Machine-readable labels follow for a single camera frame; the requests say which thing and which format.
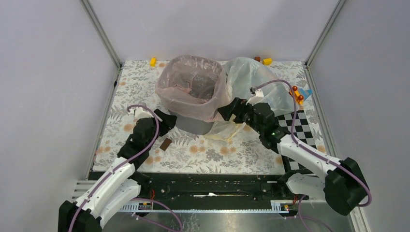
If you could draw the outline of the grey mesh trash bin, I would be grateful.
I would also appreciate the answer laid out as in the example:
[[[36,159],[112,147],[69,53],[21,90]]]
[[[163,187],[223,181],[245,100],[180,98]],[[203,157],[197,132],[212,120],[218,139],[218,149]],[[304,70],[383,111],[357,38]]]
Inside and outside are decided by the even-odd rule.
[[[174,112],[170,112],[170,114],[177,117],[176,127],[178,129],[192,134],[207,134],[214,124],[214,122],[205,122],[191,117],[181,116]]]

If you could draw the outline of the pink plastic trash bag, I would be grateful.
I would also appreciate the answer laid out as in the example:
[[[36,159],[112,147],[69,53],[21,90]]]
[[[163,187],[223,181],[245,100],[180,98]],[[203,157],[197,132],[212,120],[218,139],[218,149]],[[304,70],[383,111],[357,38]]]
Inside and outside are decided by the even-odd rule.
[[[217,109],[230,101],[224,67],[193,55],[170,60],[155,83],[155,92],[169,111],[204,122],[218,120]]]

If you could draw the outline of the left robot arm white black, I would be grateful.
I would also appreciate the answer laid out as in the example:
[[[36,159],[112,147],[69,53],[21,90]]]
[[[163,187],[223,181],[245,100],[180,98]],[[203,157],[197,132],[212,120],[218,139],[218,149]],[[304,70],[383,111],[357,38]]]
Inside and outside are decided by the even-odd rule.
[[[148,158],[155,141],[175,127],[177,117],[142,105],[131,105],[127,111],[137,120],[132,133],[93,186],[73,202],[65,201],[59,207],[59,232],[101,232],[126,203],[149,195],[148,177],[137,170]]]

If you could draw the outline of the clear yellow-rimmed plastic bag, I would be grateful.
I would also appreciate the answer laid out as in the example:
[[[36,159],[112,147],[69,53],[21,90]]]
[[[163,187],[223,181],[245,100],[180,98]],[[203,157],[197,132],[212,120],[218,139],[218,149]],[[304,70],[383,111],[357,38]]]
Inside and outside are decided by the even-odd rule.
[[[276,116],[294,111],[290,88],[279,82],[267,66],[254,59],[239,57],[221,68],[216,65],[205,67],[222,74],[222,95],[230,100],[238,97],[250,104],[268,103]]]

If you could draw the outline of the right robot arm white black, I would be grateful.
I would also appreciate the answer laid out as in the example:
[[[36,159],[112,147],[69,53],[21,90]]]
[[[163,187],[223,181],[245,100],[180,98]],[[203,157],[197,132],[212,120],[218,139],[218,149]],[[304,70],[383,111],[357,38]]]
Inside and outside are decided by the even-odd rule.
[[[367,182],[358,163],[351,159],[332,157],[307,145],[279,123],[267,103],[248,103],[234,98],[226,106],[218,108],[225,121],[245,123],[256,131],[262,145],[286,156],[310,170],[314,176],[294,173],[277,186],[278,195],[289,199],[295,194],[324,200],[340,215],[347,216],[361,201],[371,200]]]

